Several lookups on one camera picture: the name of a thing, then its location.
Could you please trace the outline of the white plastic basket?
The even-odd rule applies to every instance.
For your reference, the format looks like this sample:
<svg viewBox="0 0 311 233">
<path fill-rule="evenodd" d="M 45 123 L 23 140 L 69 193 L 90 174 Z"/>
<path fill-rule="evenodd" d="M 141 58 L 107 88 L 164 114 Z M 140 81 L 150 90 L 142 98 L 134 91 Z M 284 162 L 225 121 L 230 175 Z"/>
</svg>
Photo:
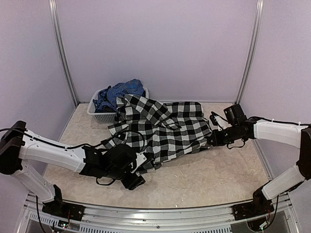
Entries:
<svg viewBox="0 0 311 233">
<path fill-rule="evenodd" d="M 95 91 L 95 93 L 93 94 L 93 96 L 92 96 L 92 98 L 88 104 L 86 113 L 88 115 L 94 117 L 97 123 L 112 123 L 114 121 L 116 111 L 112 112 L 112 113 L 95 113 L 95 107 L 94 107 L 92 101 L 93 101 L 93 99 L 97 98 L 96 95 L 98 94 L 98 92 L 100 90 Z"/>
</svg>

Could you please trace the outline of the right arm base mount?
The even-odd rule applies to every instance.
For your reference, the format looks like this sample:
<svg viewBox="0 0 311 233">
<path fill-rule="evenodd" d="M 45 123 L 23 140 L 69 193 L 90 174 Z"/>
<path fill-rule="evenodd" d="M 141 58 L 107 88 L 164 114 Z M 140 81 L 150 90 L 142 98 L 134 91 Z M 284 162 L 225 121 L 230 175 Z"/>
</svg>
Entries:
<svg viewBox="0 0 311 233">
<path fill-rule="evenodd" d="M 249 202 L 235 204 L 232 206 L 234 219 L 242 220 L 273 212 L 272 201 L 266 199 L 262 190 L 259 188 L 253 193 L 253 199 Z"/>
</svg>

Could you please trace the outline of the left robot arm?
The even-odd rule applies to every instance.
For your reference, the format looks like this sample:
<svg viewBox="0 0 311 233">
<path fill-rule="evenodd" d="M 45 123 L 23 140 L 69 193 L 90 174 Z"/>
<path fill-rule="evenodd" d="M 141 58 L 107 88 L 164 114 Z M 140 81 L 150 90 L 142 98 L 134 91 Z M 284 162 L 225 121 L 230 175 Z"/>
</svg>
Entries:
<svg viewBox="0 0 311 233">
<path fill-rule="evenodd" d="M 143 152 L 126 144 L 109 147 L 108 140 L 97 145 L 83 143 L 76 146 L 62 144 L 41 137 L 26 128 L 26 122 L 17 121 L 10 128 L 1 129 L 0 172 L 20 181 L 58 216 L 68 211 L 57 185 L 46 181 L 29 161 L 66 168 L 96 179 L 121 181 L 128 190 L 145 183 L 137 169 L 146 162 Z"/>
</svg>

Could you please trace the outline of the black white plaid shirt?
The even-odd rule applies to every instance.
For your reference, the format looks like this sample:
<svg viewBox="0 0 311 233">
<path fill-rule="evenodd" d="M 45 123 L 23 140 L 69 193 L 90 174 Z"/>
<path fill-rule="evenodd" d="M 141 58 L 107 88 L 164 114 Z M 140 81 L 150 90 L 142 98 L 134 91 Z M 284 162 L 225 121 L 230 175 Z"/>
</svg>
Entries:
<svg viewBox="0 0 311 233">
<path fill-rule="evenodd" d="M 117 113 L 103 146 L 118 144 L 144 153 L 147 161 L 136 173 L 159 169 L 163 163 L 209 149 L 212 130 L 198 102 L 162 103 L 138 95 L 117 98 Z"/>
</svg>

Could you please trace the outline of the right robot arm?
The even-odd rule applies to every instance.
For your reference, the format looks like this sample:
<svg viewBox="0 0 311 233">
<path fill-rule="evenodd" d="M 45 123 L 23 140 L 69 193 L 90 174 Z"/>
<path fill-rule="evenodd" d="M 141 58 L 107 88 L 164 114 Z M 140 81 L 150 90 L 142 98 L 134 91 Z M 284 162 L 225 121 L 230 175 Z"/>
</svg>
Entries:
<svg viewBox="0 0 311 233">
<path fill-rule="evenodd" d="M 252 215 L 258 216 L 279 194 L 299 186 L 311 178 L 311 126 L 307 123 L 276 121 L 263 117 L 247 117 L 239 104 L 224 109 L 225 117 L 211 112 L 210 120 L 216 130 L 207 137 L 213 147 L 229 146 L 236 140 L 269 140 L 299 149 L 299 159 L 291 168 L 259 189 L 257 197 L 248 205 Z"/>
</svg>

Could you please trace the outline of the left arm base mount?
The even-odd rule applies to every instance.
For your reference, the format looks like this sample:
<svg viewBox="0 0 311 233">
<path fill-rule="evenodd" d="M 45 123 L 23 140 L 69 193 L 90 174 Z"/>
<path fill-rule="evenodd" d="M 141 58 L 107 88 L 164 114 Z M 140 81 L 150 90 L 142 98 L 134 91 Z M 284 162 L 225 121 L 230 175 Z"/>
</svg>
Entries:
<svg viewBox="0 0 311 233">
<path fill-rule="evenodd" d="M 54 197 L 50 202 L 44 202 L 42 212 L 67 220 L 82 221 L 85 207 L 83 205 L 63 201 L 61 189 L 53 185 Z"/>
</svg>

